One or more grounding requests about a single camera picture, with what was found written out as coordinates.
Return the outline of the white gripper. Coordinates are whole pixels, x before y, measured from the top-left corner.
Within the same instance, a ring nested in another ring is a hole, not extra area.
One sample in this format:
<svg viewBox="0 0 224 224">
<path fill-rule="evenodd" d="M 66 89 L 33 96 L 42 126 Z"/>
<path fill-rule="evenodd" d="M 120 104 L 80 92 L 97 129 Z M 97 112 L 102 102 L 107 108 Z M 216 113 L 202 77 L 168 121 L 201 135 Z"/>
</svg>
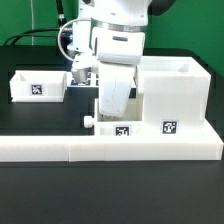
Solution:
<svg viewBox="0 0 224 224">
<path fill-rule="evenodd" d="M 100 63 L 99 112 L 106 116 L 122 116 L 126 110 L 135 66 Z"/>
</svg>

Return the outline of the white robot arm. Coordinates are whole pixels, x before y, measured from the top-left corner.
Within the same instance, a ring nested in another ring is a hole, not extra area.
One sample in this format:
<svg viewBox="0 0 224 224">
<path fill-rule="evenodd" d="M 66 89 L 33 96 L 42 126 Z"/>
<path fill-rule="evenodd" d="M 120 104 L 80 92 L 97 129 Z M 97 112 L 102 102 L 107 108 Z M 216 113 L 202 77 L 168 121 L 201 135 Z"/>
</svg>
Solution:
<svg viewBox="0 0 224 224">
<path fill-rule="evenodd" d="M 148 17 L 165 13 L 176 0 L 83 0 L 90 7 L 76 20 L 84 47 L 76 51 L 72 73 L 99 77 L 99 112 L 122 116 L 145 44 Z"/>
</svg>

